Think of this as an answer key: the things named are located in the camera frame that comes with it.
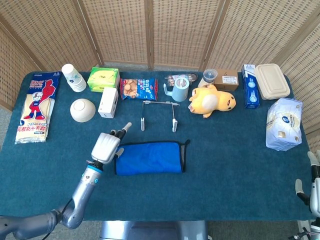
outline paper cup stack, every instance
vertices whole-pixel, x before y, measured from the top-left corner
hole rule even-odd
[[[78,93],[86,89],[86,81],[72,64],[63,65],[61,71],[73,91]]]

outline light blue mug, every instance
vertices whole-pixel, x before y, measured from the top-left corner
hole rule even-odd
[[[185,77],[178,77],[173,86],[172,91],[167,90],[167,85],[164,83],[164,93],[165,95],[171,96],[173,100],[176,102],[183,102],[188,97],[188,90],[189,90],[189,80]]]

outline blue box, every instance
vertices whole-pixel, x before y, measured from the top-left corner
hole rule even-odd
[[[255,68],[256,66],[253,64],[244,64],[241,70],[243,78],[245,108],[255,109],[260,105]]]

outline cartoon mascot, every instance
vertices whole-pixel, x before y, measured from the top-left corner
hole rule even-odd
[[[31,112],[28,116],[25,116],[24,119],[32,119],[35,114],[35,119],[37,120],[44,120],[46,117],[42,114],[40,110],[40,104],[48,99],[50,96],[52,96],[56,90],[54,86],[52,86],[53,81],[52,79],[49,79],[45,81],[44,88],[42,89],[42,92],[37,91],[32,94],[33,102],[30,104],[29,108]]]

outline robotic hand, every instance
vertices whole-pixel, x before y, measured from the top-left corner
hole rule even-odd
[[[307,236],[310,240],[320,239],[320,150],[316,151],[316,156],[309,151],[308,157],[311,164],[311,194],[310,197],[304,193],[302,188],[302,181],[297,179],[295,181],[295,192],[296,195],[304,202],[305,205],[309,206],[309,210],[316,217],[315,221],[311,223],[310,230],[304,229],[304,232],[298,233],[296,236],[290,239],[302,239],[302,236]]]
[[[18,240],[44,234],[48,236],[58,223],[69,229],[79,227],[84,219],[87,203],[103,172],[103,166],[116,160],[123,153],[123,148],[116,151],[131,125],[129,122],[122,130],[100,134],[91,153],[93,161],[87,161],[88,166],[72,198],[65,206],[31,217],[0,216],[0,240],[5,240],[10,233]]]

